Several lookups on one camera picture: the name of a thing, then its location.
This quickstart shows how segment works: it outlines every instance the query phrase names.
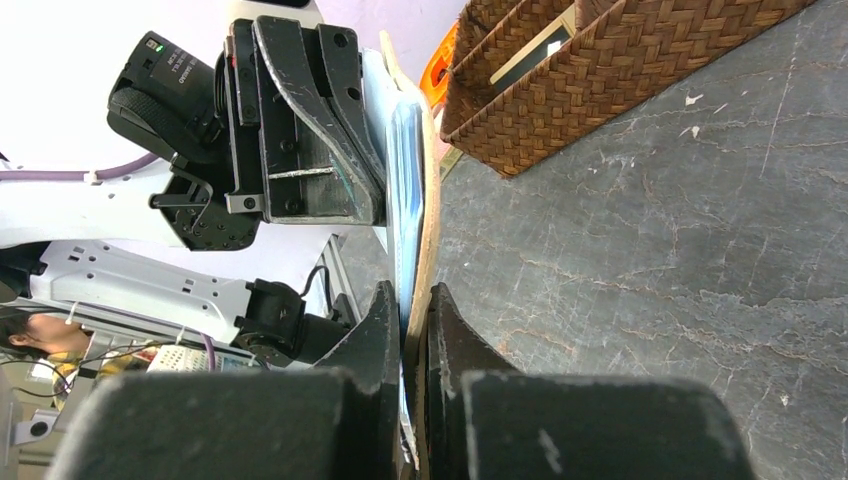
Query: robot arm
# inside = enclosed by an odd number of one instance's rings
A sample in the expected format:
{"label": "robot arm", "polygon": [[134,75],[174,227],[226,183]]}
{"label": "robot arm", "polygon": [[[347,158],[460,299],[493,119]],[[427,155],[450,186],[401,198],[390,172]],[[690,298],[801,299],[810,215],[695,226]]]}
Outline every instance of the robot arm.
{"label": "robot arm", "polygon": [[149,32],[109,96],[110,127],[168,161],[90,183],[0,182],[5,205],[39,192],[61,199],[0,213],[0,302],[170,322],[270,364],[280,354],[312,362],[344,336],[345,308],[306,314],[287,285],[200,275],[102,241],[234,251],[260,222],[384,221],[354,32],[320,25],[306,0],[236,1],[230,12],[214,68]]}

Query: black bracket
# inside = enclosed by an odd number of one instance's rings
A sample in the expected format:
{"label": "black bracket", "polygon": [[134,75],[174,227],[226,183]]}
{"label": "black bracket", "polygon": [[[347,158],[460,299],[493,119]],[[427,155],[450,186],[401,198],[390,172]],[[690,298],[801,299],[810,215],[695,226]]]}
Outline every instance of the black bracket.
{"label": "black bracket", "polygon": [[382,224],[386,174],[366,127],[356,34],[261,16],[234,22],[225,47],[230,212]]}
{"label": "black bracket", "polygon": [[28,243],[0,250],[0,303],[31,298],[29,277],[47,269],[41,256],[49,245],[50,242]]}
{"label": "black bracket", "polygon": [[231,184],[226,168],[193,164],[177,156],[171,161],[171,173],[165,193],[150,197],[150,208],[162,212],[189,250],[235,251],[253,244],[261,219],[231,215],[224,192],[211,183]]}

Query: black camera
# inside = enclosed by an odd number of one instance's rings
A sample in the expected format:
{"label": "black camera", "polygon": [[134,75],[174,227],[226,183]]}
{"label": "black camera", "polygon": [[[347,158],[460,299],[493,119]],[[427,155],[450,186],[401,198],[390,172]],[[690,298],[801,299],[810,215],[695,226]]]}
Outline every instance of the black camera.
{"label": "black camera", "polygon": [[[200,225],[228,230],[237,220],[225,215],[385,222],[385,165],[361,92],[352,30],[260,16],[230,26],[214,68],[155,32],[145,34],[112,88],[107,121],[171,161],[176,178],[151,207],[163,210],[189,248],[243,248],[247,237],[233,241]],[[203,221],[202,212],[214,218]]]}

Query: marble floor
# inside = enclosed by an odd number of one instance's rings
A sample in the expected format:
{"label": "marble floor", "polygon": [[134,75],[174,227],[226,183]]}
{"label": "marble floor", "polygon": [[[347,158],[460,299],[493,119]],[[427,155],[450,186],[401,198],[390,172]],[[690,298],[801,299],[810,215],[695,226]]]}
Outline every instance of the marble floor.
{"label": "marble floor", "polygon": [[[528,372],[697,379],[761,478],[846,478],[846,22],[820,0],[514,180],[464,159],[438,280]],[[343,255],[365,305],[385,256]]]}

